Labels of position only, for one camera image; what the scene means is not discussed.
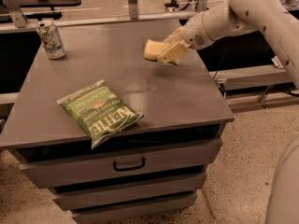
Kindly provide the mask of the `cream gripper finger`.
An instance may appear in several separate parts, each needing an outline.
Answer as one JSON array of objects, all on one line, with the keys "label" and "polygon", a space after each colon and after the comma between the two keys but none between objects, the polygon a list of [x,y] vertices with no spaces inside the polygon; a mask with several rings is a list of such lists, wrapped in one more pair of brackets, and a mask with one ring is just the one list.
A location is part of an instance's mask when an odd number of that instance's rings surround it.
[{"label": "cream gripper finger", "polygon": [[169,35],[165,40],[164,43],[166,44],[176,44],[177,42],[184,42],[184,38],[182,37],[183,27],[180,26],[174,31],[171,35]]},{"label": "cream gripper finger", "polygon": [[180,40],[163,51],[157,57],[157,61],[161,63],[172,63],[174,65],[178,65],[179,60],[187,54],[189,47],[190,44]]}]

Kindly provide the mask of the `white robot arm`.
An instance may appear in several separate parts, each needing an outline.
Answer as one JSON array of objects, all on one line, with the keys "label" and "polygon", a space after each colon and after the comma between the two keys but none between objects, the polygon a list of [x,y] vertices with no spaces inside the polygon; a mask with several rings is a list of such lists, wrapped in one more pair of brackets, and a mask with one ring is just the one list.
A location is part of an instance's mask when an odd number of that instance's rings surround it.
[{"label": "white robot arm", "polygon": [[188,49],[203,49],[226,36],[259,31],[299,89],[299,20],[279,0],[225,0],[202,11],[171,34],[157,56],[178,63]]}]

